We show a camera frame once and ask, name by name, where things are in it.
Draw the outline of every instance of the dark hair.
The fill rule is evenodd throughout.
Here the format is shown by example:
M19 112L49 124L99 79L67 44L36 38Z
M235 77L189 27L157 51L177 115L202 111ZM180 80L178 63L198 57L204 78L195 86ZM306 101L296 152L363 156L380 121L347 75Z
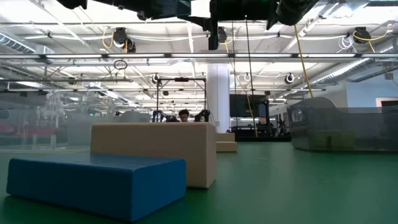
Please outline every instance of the dark hair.
M187 109L184 110L180 110L180 112L178 112L178 115L181 117L181 115L186 114L189 116L189 111Z

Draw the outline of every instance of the person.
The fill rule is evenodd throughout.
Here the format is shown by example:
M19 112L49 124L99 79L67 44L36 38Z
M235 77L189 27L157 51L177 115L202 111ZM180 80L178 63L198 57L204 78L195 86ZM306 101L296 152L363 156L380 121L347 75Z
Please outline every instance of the person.
M180 116L181 122L188 122L189 111L187 109L181 110L178 112L178 115Z

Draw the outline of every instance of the white column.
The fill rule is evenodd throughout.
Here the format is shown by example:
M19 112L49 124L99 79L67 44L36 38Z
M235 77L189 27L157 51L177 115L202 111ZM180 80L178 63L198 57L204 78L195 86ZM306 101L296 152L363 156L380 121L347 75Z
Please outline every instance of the white column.
M218 133L225 133L231 121L229 117L229 68L227 63L207 65L207 102L209 122Z

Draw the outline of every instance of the blue foam block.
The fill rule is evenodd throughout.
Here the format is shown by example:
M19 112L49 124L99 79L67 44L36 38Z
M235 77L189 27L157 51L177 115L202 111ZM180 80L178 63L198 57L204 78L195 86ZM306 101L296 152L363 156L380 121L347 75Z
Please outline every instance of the blue foam block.
M185 161L74 154L14 158L7 193L125 221L183 197Z

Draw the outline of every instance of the black monitor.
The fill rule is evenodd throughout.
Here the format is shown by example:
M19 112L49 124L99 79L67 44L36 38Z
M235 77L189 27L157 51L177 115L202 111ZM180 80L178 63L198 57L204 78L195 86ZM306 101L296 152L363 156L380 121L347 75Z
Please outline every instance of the black monitor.
M229 113L231 117L250 118L252 116L250 109L252 109L255 118L266 116L266 97L264 95L248 95L248 97L246 95L229 95Z

